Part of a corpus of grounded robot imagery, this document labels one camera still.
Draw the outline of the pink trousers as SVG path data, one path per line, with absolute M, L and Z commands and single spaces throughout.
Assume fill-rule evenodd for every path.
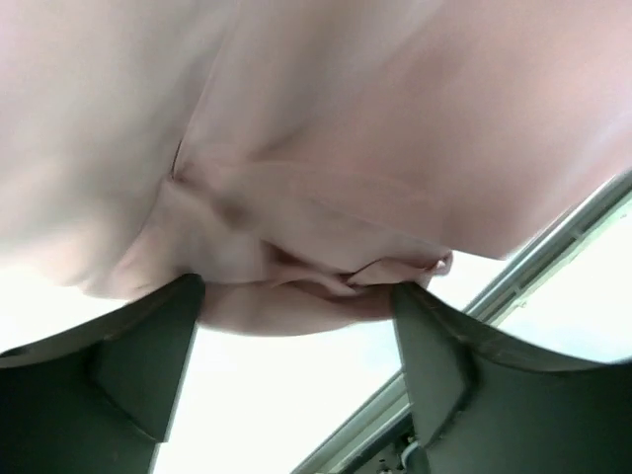
M 386 319 L 631 166 L 627 1 L 5 1 L 1 262 L 203 324 Z

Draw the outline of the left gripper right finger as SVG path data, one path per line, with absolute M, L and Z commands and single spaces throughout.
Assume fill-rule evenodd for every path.
M 527 343 L 408 284 L 392 307 L 416 432 L 412 473 L 627 473 L 631 364 Z

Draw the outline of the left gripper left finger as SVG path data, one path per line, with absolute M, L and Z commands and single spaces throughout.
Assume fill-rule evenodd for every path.
M 149 473 L 169 436 L 204 284 L 177 278 L 1 354 L 4 473 Z

